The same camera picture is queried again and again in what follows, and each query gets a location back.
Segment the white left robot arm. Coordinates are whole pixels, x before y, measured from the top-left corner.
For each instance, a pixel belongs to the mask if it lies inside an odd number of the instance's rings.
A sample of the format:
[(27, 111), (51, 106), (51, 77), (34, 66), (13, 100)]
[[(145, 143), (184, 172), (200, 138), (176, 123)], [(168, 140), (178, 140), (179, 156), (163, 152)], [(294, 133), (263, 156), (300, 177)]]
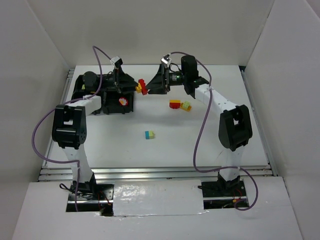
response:
[(139, 84), (121, 67), (107, 74), (87, 71), (80, 75), (72, 93), (73, 102), (54, 110), (52, 139), (64, 151), (72, 170), (70, 192), (97, 195), (97, 182), (85, 153), (87, 116), (128, 114), (134, 110), (134, 94)]

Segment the red long lego brick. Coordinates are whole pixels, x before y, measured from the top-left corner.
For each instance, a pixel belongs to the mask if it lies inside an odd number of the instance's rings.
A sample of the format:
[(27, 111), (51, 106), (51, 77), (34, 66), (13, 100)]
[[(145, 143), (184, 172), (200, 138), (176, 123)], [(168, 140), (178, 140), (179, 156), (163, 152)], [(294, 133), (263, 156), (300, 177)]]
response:
[(146, 87), (146, 83), (145, 83), (144, 79), (142, 79), (142, 78), (139, 79), (138, 80), (138, 84), (139, 84), (139, 86), (141, 88), (142, 95), (147, 95), (148, 94), (148, 89)]

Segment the yellow smiley face lego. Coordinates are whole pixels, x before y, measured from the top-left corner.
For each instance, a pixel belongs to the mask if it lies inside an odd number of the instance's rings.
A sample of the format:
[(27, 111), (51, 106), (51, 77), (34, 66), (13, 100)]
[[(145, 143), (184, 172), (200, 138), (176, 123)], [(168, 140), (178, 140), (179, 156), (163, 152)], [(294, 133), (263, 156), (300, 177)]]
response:
[(135, 90), (137, 93), (141, 93), (142, 92), (142, 88), (140, 86), (136, 86)]

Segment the red and yellow curved lego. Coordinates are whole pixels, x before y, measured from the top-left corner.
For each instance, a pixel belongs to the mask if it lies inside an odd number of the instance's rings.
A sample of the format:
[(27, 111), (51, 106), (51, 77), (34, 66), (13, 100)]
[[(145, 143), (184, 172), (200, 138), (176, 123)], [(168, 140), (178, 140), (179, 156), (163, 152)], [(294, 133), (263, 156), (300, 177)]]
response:
[(171, 109), (179, 109), (181, 106), (181, 101), (180, 100), (176, 100), (176, 99), (171, 99), (169, 101), (169, 107)]

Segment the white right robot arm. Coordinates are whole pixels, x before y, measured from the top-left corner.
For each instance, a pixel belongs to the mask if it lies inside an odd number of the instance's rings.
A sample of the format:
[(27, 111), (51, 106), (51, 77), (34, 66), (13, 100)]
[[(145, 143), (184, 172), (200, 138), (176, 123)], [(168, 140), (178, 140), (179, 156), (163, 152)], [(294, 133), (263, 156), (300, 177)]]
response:
[(183, 86), (187, 95), (207, 106), (206, 118), (210, 112), (218, 116), (218, 139), (226, 149), (227, 157), (216, 170), (218, 175), (214, 190), (231, 191), (239, 185), (243, 152), (253, 136), (249, 109), (244, 104), (237, 105), (226, 99), (212, 87), (211, 78), (200, 76), (200, 62), (193, 55), (184, 53), (180, 62), (181, 67), (172, 71), (170, 54), (163, 56), (156, 75), (146, 89), (150, 95), (165, 95), (172, 86)]

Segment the red flower print lego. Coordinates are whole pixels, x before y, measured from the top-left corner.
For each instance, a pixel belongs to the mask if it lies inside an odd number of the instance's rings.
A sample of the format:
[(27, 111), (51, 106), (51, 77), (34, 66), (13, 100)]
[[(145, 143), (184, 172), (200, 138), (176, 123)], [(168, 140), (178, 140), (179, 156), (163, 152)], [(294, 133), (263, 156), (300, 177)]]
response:
[(119, 101), (119, 103), (120, 103), (121, 106), (127, 106), (127, 105), (129, 104), (128, 99), (125, 98), (125, 97), (120, 97), (120, 98), (118, 99), (118, 101)]

